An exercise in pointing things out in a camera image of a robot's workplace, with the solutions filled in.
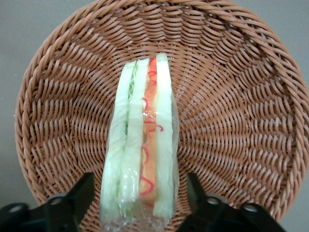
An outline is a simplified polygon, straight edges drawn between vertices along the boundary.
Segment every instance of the plastic wrap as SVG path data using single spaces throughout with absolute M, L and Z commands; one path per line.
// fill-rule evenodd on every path
M 178 140 L 166 54 L 127 63 L 117 88 L 103 170 L 103 231 L 164 230 L 175 213 L 179 188 Z

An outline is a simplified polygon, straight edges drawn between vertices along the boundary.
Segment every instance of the black clamp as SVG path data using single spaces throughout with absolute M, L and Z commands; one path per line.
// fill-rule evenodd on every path
M 94 174 L 85 173 L 68 194 L 38 208 L 14 203 L 0 209 L 0 232 L 79 232 L 94 196 Z
M 197 176 L 188 174 L 188 200 L 192 214 L 177 232 L 284 232 L 258 204 L 245 203 L 234 209 L 218 196 L 205 194 Z

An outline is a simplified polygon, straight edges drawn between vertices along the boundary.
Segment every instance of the gray surface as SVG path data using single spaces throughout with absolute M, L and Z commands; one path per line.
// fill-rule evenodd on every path
M 90 0 L 0 0 L 0 207 L 34 201 L 15 149 L 14 115 L 23 74 L 44 39 Z M 235 0 L 251 9 L 278 34 L 309 84 L 308 0 Z M 289 232 L 308 231 L 309 178 L 281 221 Z

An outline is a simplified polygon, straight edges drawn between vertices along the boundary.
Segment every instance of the round basket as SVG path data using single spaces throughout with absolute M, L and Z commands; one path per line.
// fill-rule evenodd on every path
M 226 0 L 98 0 L 54 30 L 29 64 L 16 110 L 20 165 L 38 203 L 94 172 L 81 228 L 100 231 L 119 76 L 127 61 L 159 52 L 169 57 L 180 119 L 181 186 L 166 230 L 190 213 L 188 172 L 231 206 L 254 202 L 280 220 L 308 168 L 308 91 L 274 32 Z

